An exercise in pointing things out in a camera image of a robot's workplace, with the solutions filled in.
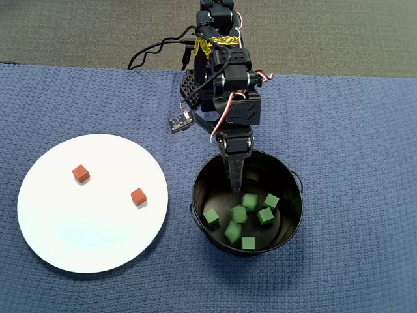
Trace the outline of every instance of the red and white wire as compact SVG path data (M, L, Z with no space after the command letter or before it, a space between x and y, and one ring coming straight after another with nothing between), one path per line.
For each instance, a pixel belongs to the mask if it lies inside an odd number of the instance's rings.
M183 111L183 112L187 112L183 107L182 107L182 102L180 102L180 109Z
M240 96L243 97L243 99L246 99L245 92L246 92L246 90L235 91L235 95L240 95Z
M233 97L235 96L235 92L233 91L230 96L229 96L229 100L227 101L226 107L224 109L224 112L222 114L222 116L220 117L219 121L217 122L216 127L214 127L213 132L210 135L210 143L212 143L213 145L217 144L217 142L213 142L213 136L217 133L217 131L219 130L220 126L222 125L224 119L227 116L227 113L229 113L230 107L232 105L232 101L233 101Z
M239 34L239 48L242 48L242 34L240 34L240 29L242 28L242 26L243 26L243 17L242 17L242 15L239 13L239 11L236 11L236 14L238 15L238 17L239 17L239 20L240 20L240 26L238 27L238 29L237 29L237 32L238 32L238 34Z
M257 70L256 73L261 75L263 77L263 82L270 82L272 79L274 79L274 73L272 73L270 76L267 76L264 72L261 70Z

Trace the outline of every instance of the floor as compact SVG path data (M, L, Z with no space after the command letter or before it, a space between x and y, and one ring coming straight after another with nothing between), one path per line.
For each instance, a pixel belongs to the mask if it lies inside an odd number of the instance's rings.
M267 72L417 77L416 0L235 0L253 65ZM0 0L0 60L126 68L195 24L198 0ZM170 45L143 68L178 70Z

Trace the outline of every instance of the bucket rim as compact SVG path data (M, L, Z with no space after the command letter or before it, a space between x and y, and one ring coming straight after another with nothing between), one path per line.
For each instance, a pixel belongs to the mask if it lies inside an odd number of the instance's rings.
M281 246L283 246L283 245L285 245L288 241L290 241L294 236L295 236L295 234L297 233L297 231L298 231L298 229L299 229L299 227L300 227L300 225L301 225L301 221L302 221L302 217L303 217L303 214L304 214L304 202L303 202L303 199L302 199L302 193L301 193L301 190L300 190L300 186L298 185L298 183L297 183L297 181L296 181L296 179L295 179L295 177L294 177L294 174L293 174L293 171L291 171L282 161L280 161L280 160L278 160L276 157L274 157L273 155L270 155L269 153L266 153L266 152L264 152L264 151L260 151L260 150L253 150L252 151L252 153L261 153L261 154L263 154L263 155L266 155L266 156L268 156L268 157L271 157L271 158L274 158L275 160L277 160L279 163L281 163L283 166L284 166L284 168L291 174L291 176L293 177L293 179L294 179L294 181L295 181L295 185L297 186L297 189L298 189L298 194L299 194L299 196L300 196L300 199L301 199L301 215L300 215L300 220L298 221L298 224L297 224L297 227L295 228L295 230L294 230L294 232L293 232L293 234L290 236L290 238L288 238L287 240L285 240L284 242L282 242L281 244L279 244L278 246L274 246L274 247L272 247L272 248L268 248L268 249L266 249L266 250L260 250L260 251L249 251L249 250L241 250L241 249L236 249L236 248L232 248L232 247L230 247L230 246L227 246L227 245L225 245L225 244L223 244L223 243L221 243L221 242L219 242L216 238L214 238L213 236L211 236L211 234L207 231L207 228L206 228L206 226L205 226L205 224L201 221L201 219L200 219L200 216L197 214L197 211L196 211L196 209L195 209L195 203L194 203L194 189L195 189L195 183L197 182L197 179L198 179L198 177L199 177L199 175L200 175L200 173L201 173L201 171L203 171L203 169L207 166L207 164L209 164L211 161L213 161L215 158L218 158L218 157L222 157L220 154L218 154L218 155L215 155L214 157L212 157L210 160L208 160L207 162L205 162L205 164L200 168L200 170L198 171L198 173L197 173L197 175L196 175L196 177L195 177L195 179L194 179L194 183L193 183L193 189L192 189L192 207L193 207L193 211L194 211L194 215L195 215L195 217L197 218L197 220L198 220L198 222L200 223L200 225L203 227L203 232L204 232L204 234L206 235L206 236L208 236L208 240L213 244L213 245L216 245L216 246L218 246L218 247L221 247L221 251L222 252L225 252L225 253L227 253L227 254L231 254L231 255L234 255L234 256L249 256L249 255L252 255L252 256L254 256L254 255L257 255L257 254L260 254L260 253L264 253L264 252L269 252L269 251L272 251L272 250L275 250L275 249L277 249L277 248L279 248L279 247L281 247Z

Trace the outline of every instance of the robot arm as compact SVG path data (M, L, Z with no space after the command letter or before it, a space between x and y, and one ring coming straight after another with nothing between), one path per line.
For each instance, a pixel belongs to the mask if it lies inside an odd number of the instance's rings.
M261 118L261 96L255 86L262 86L263 77L252 70L249 51L240 32L242 20L233 7L233 0L201 0L197 31L215 45L201 37L196 38L194 70L187 71L180 91L186 98L210 80L227 61L227 53L221 47L230 49L231 58L224 72L187 103L192 109L191 123L197 123L211 134L212 143L212 138L216 137L231 188L239 192L244 161L250 157L255 143L251 125L258 125ZM220 120L202 119L193 111L200 105L204 112L217 111Z

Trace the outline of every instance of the circuit board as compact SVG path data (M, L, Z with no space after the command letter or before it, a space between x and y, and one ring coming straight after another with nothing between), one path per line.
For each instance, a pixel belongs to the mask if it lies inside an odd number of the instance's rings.
M169 126L173 134L179 132L180 130L188 129L188 127L194 123L195 121L188 112L184 112L184 114L169 120Z

